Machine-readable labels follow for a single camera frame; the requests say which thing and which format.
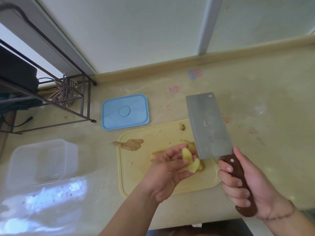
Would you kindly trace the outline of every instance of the thin beaded bracelet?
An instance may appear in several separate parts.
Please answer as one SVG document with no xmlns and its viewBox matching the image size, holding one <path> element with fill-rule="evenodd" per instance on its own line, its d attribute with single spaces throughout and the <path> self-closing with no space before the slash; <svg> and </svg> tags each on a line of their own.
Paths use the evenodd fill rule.
<svg viewBox="0 0 315 236">
<path fill-rule="evenodd" d="M 292 201 L 290 201 L 290 200 L 288 200 L 290 203 L 291 203 L 291 205 L 292 205 L 292 211 L 290 212 L 290 213 L 288 213 L 288 214 L 286 214 L 286 215 L 283 215 L 283 216 L 279 216 L 279 217 L 273 217 L 273 218 L 265 218 L 265 219 L 263 219 L 263 218 L 259 218 L 259 217 L 257 217 L 258 219 L 260 219 L 260 220 L 263 220 L 263 221 L 274 221 L 274 220 L 280 220 L 280 219 L 284 219 L 284 218 L 289 218 L 289 217 L 291 217 L 293 214 L 294 214 L 294 212 L 295 212 L 295 206 L 294 206 L 294 204 L 292 203 Z"/>
</svg>

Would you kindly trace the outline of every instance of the plastic container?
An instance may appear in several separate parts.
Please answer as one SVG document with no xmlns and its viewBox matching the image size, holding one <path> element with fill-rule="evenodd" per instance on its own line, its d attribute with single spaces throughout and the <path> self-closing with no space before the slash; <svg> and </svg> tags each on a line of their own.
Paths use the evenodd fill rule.
<svg viewBox="0 0 315 236">
<path fill-rule="evenodd" d="M 102 127 L 114 130 L 147 124 L 150 121 L 148 101 L 143 94 L 108 99 L 102 106 Z"/>
<path fill-rule="evenodd" d="M 21 189 L 71 178 L 77 162 L 77 145 L 63 139 L 20 146 L 11 156 L 6 185 Z"/>
</svg>

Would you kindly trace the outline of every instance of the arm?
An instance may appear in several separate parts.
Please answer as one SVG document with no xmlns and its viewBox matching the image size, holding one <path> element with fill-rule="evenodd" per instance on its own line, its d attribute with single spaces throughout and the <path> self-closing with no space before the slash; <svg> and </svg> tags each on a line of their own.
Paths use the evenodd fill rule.
<svg viewBox="0 0 315 236">
<path fill-rule="evenodd" d="M 245 179 L 256 202 L 258 208 L 256 217 L 276 236 L 315 235 L 315 226 L 275 189 L 266 175 L 237 147 L 234 148 L 234 153 L 242 165 Z M 240 179 L 228 173 L 233 171 L 232 166 L 221 160 L 218 164 L 222 189 L 227 198 L 237 206 L 250 206 L 247 199 L 250 192 L 241 187 Z"/>
<path fill-rule="evenodd" d="M 192 175 L 181 171 L 188 165 L 182 159 L 181 149 L 188 144 L 173 146 L 157 156 L 150 169 L 99 236 L 145 236 L 158 205 L 166 200 L 175 186 Z"/>
</svg>

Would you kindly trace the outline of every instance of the forearm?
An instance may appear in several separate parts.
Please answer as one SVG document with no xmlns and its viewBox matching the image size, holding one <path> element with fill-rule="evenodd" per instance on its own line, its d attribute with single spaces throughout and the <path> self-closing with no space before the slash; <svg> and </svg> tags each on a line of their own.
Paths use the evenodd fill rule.
<svg viewBox="0 0 315 236">
<path fill-rule="evenodd" d="M 139 184 L 99 236 L 145 236 L 157 207 L 156 200 Z"/>
<path fill-rule="evenodd" d="M 286 214 L 292 210 L 292 205 L 282 202 L 277 206 L 277 216 Z M 275 236 L 311 236 L 315 235 L 315 226 L 298 209 L 286 218 L 264 221 L 266 226 Z"/>
</svg>

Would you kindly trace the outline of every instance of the cutting board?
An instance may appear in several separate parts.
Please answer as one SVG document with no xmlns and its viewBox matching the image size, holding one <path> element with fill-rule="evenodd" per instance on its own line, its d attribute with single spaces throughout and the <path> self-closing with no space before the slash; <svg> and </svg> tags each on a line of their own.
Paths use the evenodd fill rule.
<svg viewBox="0 0 315 236">
<path fill-rule="evenodd" d="M 179 129 L 179 123 L 185 125 L 184 131 Z M 137 151 L 117 147 L 119 190 L 124 198 L 127 198 L 151 166 L 151 153 L 180 144 L 180 140 L 194 142 L 189 119 L 126 131 L 118 141 L 126 142 L 128 139 L 143 139 L 144 142 Z M 216 186 L 220 182 L 218 165 L 210 158 L 203 160 L 203 166 L 202 172 L 196 172 L 193 176 L 180 182 L 173 194 Z"/>
</svg>

